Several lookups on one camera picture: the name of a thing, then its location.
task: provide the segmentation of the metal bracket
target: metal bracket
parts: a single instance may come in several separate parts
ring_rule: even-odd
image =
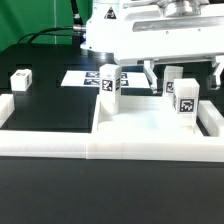
[[[207,78],[208,90],[218,90],[221,87],[221,74],[224,69],[224,56],[215,56],[212,59],[212,67],[216,67],[212,75]]]
[[[144,61],[144,73],[148,80],[151,82],[151,89],[154,94],[162,92],[161,80],[158,80],[157,76],[153,72],[154,61],[147,60]]]

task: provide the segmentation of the black surface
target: black surface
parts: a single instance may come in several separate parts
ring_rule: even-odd
[[[0,54],[0,94],[11,93],[9,77],[18,68],[32,69],[33,84],[14,93],[16,111],[4,129],[89,132],[98,90],[60,82],[68,69],[98,70],[104,63],[71,46],[11,46]],[[184,65],[184,77],[195,77],[200,98],[223,112],[223,90],[206,89],[210,66]],[[158,76],[164,68],[155,68]],[[223,224],[223,199],[223,163],[0,158],[4,224]]]

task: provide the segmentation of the black cable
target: black cable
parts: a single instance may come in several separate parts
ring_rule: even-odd
[[[48,33],[48,32],[55,32],[55,31],[61,31],[61,30],[73,30],[72,26],[65,26],[65,27],[55,27],[55,28],[49,28],[46,30],[42,30],[38,33],[36,33],[35,35],[33,35],[28,41],[27,43],[32,43],[38,36]]]
[[[71,1],[71,5],[72,5],[74,24],[83,25],[82,18],[80,17],[76,0],[70,0],[70,1]]]
[[[37,35],[38,33],[29,33],[27,35],[22,36],[18,41],[17,44],[20,44],[22,40],[24,40],[26,37]],[[54,34],[54,33],[42,33],[38,34],[38,36],[64,36],[64,37],[78,37],[79,35],[74,34]]]

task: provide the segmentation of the green object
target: green object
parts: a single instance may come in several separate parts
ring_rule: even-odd
[[[77,1],[84,23],[91,16],[92,0]],[[1,0],[0,51],[17,43],[20,37],[44,29],[72,26],[70,0]],[[34,43],[71,44],[70,37],[38,37]]]

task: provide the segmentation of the white paper sheet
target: white paper sheet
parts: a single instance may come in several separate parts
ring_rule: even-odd
[[[61,86],[98,87],[99,72],[95,71],[67,71]],[[122,72],[121,88],[149,88],[144,73]]]

